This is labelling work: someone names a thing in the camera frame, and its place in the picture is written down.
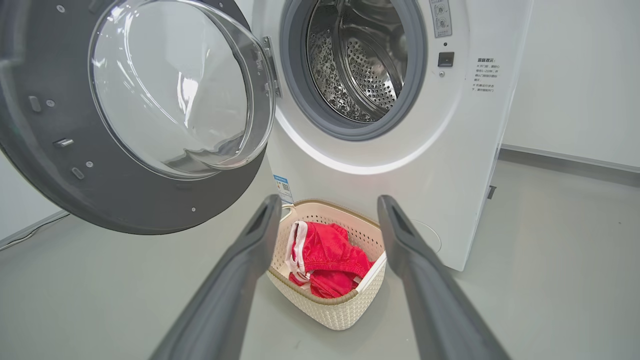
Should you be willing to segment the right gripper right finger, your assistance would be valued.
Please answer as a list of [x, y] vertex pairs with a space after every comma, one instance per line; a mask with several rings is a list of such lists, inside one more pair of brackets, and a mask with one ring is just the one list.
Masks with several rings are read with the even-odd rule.
[[421, 360], [511, 360], [396, 199], [377, 199], [387, 262], [402, 280]]

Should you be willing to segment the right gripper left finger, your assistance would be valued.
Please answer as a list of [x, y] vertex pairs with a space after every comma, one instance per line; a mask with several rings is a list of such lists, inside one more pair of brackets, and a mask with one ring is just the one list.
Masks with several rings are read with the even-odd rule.
[[281, 213], [279, 196], [266, 196], [150, 360], [240, 359], [256, 285], [274, 257]]

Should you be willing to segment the red white striped garment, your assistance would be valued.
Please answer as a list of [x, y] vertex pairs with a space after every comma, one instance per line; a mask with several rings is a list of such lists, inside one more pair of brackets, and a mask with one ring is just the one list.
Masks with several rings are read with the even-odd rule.
[[323, 299], [336, 299], [355, 290], [368, 275], [374, 263], [364, 262], [316, 262], [311, 269], [302, 271], [299, 266], [288, 264], [288, 279], [299, 287], [308, 287], [311, 294]]
[[295, 221], [286, 244], [285, 263], [297, 284], [312, 276], [345, 275], [361, 280], [373, 262], [365, 251], [350, 243], [348, 232], [338, 224]]

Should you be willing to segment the dark round washing machine door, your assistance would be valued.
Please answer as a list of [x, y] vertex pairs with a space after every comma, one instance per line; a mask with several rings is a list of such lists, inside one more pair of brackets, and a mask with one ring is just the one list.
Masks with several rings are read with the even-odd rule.
[[137, 235], [230, 208], [281, 95], [235, 0], [0, 0], [0, 150], [47, 199]]

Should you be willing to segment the cream perforated laundry basket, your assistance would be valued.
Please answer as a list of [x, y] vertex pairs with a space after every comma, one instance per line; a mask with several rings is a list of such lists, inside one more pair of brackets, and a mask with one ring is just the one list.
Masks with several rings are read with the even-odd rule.
[[[284, 203], [282, 212], [267, 277], [293, 305], [318, 323], [334, 331], [347, 330], [370, 307], [386, 275], [387, 255], [379, 225], [350, 209], [320, 199]], [[347, 231], [350, 244], [361, 248], [373, 261], [372, 268], [355, 289], [338, 298], [324, 299], [290, 281], [285, 255], [295, 221], [336, 224]]]

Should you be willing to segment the white front-load washing machine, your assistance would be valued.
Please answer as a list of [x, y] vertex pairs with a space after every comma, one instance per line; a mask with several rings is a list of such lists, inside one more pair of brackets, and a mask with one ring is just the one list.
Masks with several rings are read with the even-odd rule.
[[235, 0], [278, 82], [264, 179], [376, 220], [393, 197], [462, 271], [535, 0]]

